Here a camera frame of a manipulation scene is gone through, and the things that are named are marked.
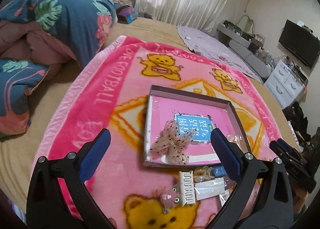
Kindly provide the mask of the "small blue box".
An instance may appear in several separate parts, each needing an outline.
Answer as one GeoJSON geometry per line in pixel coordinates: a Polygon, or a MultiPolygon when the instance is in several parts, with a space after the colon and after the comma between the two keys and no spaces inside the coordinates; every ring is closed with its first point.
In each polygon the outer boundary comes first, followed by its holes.
{"type": "Polygon", "coordinates": [[[227,175],[227,172],[223,165],[213,165],[213,170],[211,171],[212,176],[215,178],[220,178],[227,175]]]}

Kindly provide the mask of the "yellow hair ties bag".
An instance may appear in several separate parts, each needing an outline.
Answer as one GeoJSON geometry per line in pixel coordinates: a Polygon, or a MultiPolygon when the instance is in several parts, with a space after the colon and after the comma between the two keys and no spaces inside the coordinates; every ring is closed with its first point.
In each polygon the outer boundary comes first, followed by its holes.
{"type": "Polygon", "coordinates": [[[241,142],[242,142],[242,136],[241,135],[232,135],[229,134],[227,135],[227,140],[231,143],[237,144],[239,147],[241,147],[241,142]]]}

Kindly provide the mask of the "clear claw hair clip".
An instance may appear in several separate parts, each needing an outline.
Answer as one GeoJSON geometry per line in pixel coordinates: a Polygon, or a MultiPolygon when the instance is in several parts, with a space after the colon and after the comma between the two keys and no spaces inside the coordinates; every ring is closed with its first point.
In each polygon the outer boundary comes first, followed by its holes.
{"type": "Polygon", "coordinates": [[[212,175],[213,167],[203,166],[197,167],[193,171],[193,178],[195,183],[201,183],[213,180],[215,176],[212,175]]]}

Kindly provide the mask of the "white packet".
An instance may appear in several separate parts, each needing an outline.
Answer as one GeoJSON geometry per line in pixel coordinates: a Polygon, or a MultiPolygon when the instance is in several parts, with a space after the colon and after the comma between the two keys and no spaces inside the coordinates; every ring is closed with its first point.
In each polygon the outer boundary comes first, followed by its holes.
{"type": "Polygon", "coordinates": [[[225,181],[217,178],[205,182],[195,183],[194,185],[196,201],[212,198],[225,191],[225,181]]]}

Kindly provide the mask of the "earring card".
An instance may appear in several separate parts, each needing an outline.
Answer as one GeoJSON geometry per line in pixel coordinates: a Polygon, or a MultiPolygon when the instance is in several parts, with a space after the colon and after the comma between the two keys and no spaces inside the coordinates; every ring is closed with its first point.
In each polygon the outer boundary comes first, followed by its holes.
{"type": "Polygon", "coordinates": [[[219,199],[220,199],[221,206],[223,206],[227,202],[229,196],[230,196],[230,191],[229,190],[226,190],[222,194],[219,194],[219,199]]]}

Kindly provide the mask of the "sheer speckled bow hair accessory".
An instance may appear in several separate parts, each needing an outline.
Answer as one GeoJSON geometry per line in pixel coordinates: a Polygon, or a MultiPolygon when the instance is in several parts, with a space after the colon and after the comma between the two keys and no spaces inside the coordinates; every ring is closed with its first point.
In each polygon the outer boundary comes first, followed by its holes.
{"type": "Polygon", "coordinates": [[[195,129],[179,134],[176,121],[167,121],[162,135],[150,146],[150,155],[153,159],[166,156],[167,162],[172,165],[186,165],[189,162],[187,147],[193,142],[195,134],[195,129]]]}

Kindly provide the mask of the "pink pompom frog hair clip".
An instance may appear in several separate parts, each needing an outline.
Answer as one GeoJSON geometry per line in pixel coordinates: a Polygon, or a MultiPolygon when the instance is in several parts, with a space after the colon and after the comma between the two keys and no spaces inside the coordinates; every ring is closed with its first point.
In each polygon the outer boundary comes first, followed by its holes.
{"type": "Polygon", "coordinates": [[[180,189],[178,185],[165,190],[159,197],[159,200],[163,206],[163,213],[169,213],[172,208],[177,207],[182,203],[180,189]]]}

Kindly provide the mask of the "white comb hair clip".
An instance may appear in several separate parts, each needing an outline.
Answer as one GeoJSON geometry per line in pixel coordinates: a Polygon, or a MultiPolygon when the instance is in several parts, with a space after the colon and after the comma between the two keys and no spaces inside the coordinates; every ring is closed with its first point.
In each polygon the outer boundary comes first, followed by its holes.
{"type": "Polygon", "coordinates": [[[179,172],[179,188],[182,206],[196,204],[193,171],[179,172]]]}

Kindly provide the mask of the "pink book blue label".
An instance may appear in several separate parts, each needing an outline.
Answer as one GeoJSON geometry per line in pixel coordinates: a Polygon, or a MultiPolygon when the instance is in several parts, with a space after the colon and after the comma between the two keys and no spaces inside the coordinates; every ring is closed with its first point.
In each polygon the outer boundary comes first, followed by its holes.
{"type": "Polygon", "coordinates": [[[179,134],[188,129],[196,130],[193,142],[187,147],[188,165],[190,166],[220,163],[210,142],[210,134],[213,129],[219,128],[225,136],[235,134],[235,128],[225,107],[153,95],[149,98],[146,114],[144,140],[146,161],[160,165],[169,164],[166,156],[153,159],[150,155],[150,146],[162,135],[165,123],[170,120],[176,121],[179,134]]]}

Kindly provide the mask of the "white drawer cabinet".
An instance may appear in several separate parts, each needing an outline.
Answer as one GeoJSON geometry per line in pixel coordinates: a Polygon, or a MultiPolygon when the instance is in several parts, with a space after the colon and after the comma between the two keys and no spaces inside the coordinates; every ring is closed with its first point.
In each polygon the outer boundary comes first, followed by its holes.
{"type": "Polygon", "coordinates": [[[294,102],[299,102],[306,92],[306,81],[307,79],[302,80],[283,61],[279,61],[264,83],[264,87],[269,90],[281,108],[284,109],[294,102]]]}

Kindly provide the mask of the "shallow cardboard box tray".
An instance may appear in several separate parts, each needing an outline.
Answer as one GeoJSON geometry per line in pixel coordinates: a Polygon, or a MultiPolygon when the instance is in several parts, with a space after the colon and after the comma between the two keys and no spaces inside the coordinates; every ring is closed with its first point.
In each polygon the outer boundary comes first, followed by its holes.
{"type": "Polygon", "coordinates": [[[220,162],[210,137],[220,129],[244,152],[251,148],[245,130],[230,101],[184,90],[152,85],[145,120],[144,163],[147,166],[178,167],[170,157],[170,146],[177,146],[182,136],[193,137],[181,151],[189,157],[190,167],[220,162]]]}

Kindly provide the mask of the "pink bear print blanket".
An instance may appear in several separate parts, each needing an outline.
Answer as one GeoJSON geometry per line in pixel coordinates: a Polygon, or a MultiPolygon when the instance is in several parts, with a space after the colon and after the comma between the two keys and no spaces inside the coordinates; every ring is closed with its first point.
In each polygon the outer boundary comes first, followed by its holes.
{"type": "Polygon", "coordinates": [[[103,128],[111,145],[86,186],[119,228],[204,228],[221,205],[218,197],[163,213],[160,194],[178,178],[174,168],[144,165],[145,116],[152,85],[231,102],[254,156],[272,160],[278,125],[242,72],[161,43],[120,36],[98,53],[65,94],[49,122],[38,156],[60,159],[92,141],[103,128]]]}

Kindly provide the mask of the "tan bed sheet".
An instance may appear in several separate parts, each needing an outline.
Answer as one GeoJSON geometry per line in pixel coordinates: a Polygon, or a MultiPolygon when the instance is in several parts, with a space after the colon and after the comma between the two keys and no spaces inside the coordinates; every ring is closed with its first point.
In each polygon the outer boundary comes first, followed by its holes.
{"type": "MultiPolygon", "coordinates": [[[[117,23],[103,47],[106,48],[121,35],[187,50],[177,27],[164,22],[138,18],[131,24],[117,23]]],[[[23,212],[26,211],[33,161],[44,132],[80,72],[80,66],[73,59],[63,64],[52,79],[43,81],[29,96],[31,125],[27,132],[1,139],[1,190],[23,212]]]]}

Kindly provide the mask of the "blue floral pillow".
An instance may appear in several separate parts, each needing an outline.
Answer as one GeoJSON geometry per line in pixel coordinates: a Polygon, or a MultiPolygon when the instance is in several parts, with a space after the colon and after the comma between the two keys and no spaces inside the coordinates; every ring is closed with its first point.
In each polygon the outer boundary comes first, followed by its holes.
{"type": "Polygon", "coordinates": [[[1,59],[1,137],[25,133],[30,126],[28,96],[50,67],[31,61],[1,59]]]}

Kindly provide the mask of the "black flat television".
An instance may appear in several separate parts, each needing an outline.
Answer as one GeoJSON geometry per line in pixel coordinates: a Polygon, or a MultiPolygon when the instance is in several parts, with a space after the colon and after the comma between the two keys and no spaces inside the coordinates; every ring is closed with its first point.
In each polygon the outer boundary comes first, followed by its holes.
{"type": "Polygon", "coordinates": [[[290,20],[285,23],[279,43],[310,69],[319,57],[319,39],[290,20]]]}

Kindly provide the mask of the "grey bed footboard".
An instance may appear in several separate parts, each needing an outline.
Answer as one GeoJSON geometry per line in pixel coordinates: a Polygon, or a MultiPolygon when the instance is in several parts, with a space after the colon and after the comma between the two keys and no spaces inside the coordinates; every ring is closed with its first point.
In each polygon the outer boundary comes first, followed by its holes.
{"type": "Polygon", "coordinates": [[[271,74],[266,64],[249,50],[250,42],[226,28],[222,23],[217,26],[218,40],[232,50],[238,57],[265,82],[271,74]]]}

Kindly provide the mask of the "lilac sheet on bed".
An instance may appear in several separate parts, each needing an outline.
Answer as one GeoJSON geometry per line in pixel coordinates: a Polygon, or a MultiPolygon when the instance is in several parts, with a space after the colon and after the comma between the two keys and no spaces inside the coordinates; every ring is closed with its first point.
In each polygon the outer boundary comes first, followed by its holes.
{"type": "Polygon", "coordinates": [[[195,54],[228,65],[260,83],[263,82],[236,53],[216,38],[198,29],[181,25],[177,26],[177,32],[188,49],[195,54]]]}

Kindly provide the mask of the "blue floral quilt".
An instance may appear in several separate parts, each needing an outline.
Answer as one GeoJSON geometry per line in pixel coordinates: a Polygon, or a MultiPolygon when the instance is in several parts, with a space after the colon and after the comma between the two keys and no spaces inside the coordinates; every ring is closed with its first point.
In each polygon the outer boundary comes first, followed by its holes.
{"type": "Polygon", "coordinates": [[[113,0],[13,0],[1,8],[1,57],[84,68],[116,23],[113,0]]]}

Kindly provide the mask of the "purple striped pillow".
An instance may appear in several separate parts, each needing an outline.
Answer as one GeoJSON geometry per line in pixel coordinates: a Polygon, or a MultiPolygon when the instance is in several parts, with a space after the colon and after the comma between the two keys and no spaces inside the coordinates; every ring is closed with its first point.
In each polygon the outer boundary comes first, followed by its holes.
{"type": "Polygon", "coordinates": [[[130,24],[138,18],[139,13],[135,8],[129,5],[119,5],[116,7],[116,14],[118,22],[123,24],[130,24]]]}

